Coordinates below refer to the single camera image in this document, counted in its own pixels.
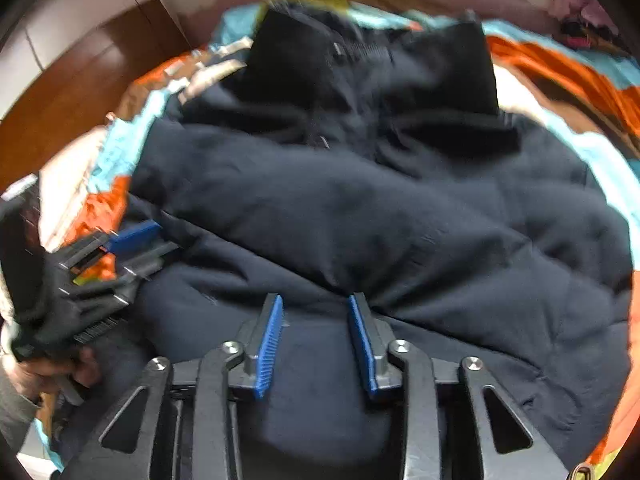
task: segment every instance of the white wall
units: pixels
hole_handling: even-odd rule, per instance
[[[0,52],[0,119],[41,68],[46,69],[90,30],[135,5],[136,0],[38,0]]]

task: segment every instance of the bed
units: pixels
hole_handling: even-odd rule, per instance
[[[174,105],[185,104],[245,66],[268,4],[231,10],[211,45],[168,60],[133,82],[107,127],[88,132],[42,169],[40,234],[49,251],[94,229],[119,228],[151,124],[171,99]],[[422,31],[454,22],[449,16],[406,8],[401,0],[313,0],[312,4],[347,15],[361,27]],[[431,7],[427,2],[421,8]],[[552,132],[590,168],[606,202],[628,222],[633,279],[630,371],[609,429],[588,457],[600,478],[616,464],[640,418],[640,182],[635,173],[640,171],[640,68],[631,58],[576,52],[501,20],[485,20],[482,28],[500,108],[526,115]],[[114,261],[107,256],[82,278],[109,279],[113,273]],[[6,296],[2,313],[11,315]],[[48,416],[40,417],[45,427]]]

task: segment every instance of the jacket sleeve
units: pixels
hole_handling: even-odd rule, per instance
[[[0,365],[0,431],[11,449],[18,453],[38,407],[15,391]]]

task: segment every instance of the black fabric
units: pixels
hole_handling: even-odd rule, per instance
[[[397,417],[360,386],[354,291],[432,357],[482,358],[567,465],[584,459],[629,370],[628,227],[575,154],[500,113],[479,25],[381,32],[279,5],[247,63],[156,120],[126,221],[184,247],[135,305],[174,362],[283,296],[272,390],[241,413],[248,463],[392,478]]]
[[[101,418],[157,355],[142,334],[128,323],[120,323],[93,341],[91,346],[102,380],[91,388],[91,395],[81,406],[72,406],[64,401],[52,421],[50,446],[63,463],[68,463],[82,449]]]

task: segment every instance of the person's arm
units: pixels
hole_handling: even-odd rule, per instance
[[[16,391],[4,365],[0,366],[0,431],[13,452],[20,451],[37,411],[38,406]]]
[[[40,394],[58,390],[54,379],[56,375],[72,375],[84,386],[92,386],[100,378],[98,364],[90,348],[80,351],[77,363],[44,358],[17,363],[11,354],[1,355],[0,359],[0,431],[15,452],[20,451],[38,411]]]

